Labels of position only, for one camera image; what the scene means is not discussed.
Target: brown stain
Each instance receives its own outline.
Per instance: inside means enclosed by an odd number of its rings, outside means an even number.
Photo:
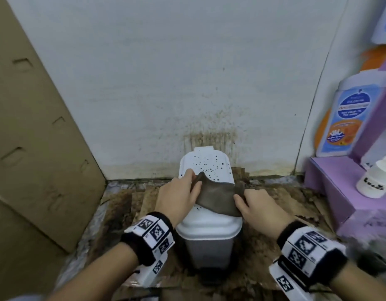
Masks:
[[[207,131],[199,133],[189,133],[183,137],[185,154],[193,151],[195,147],[213,146],[215,150],[224,152],[235,163],[237,159],[236,145],[237,132],[232,129],[229,131]]]

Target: finger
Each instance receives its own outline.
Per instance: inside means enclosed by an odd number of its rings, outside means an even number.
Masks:
[[[235,194],[234,200],[235,200],[236,207],[240,210],[242,214],[249,213],[249,207],[245,204],[243,198],[241,198],[240,195]]]
[[[183,178],[187,181],[190,181],[192,182],[193,180],[193,174],[194,174],[194,171],[193,169],[187,169],[186,172],[185,172],[185,175],[183,176]]]
[[[190,192],[189,200],[192,201],[193,203],[196,202],[197,197],[198,197],[199,194],[200,194],[200,191],[201,191],[201,184],[202,184],[202,183],[203,183],[203,182],[197,182],[197,183],[194,185],[192,192]]]

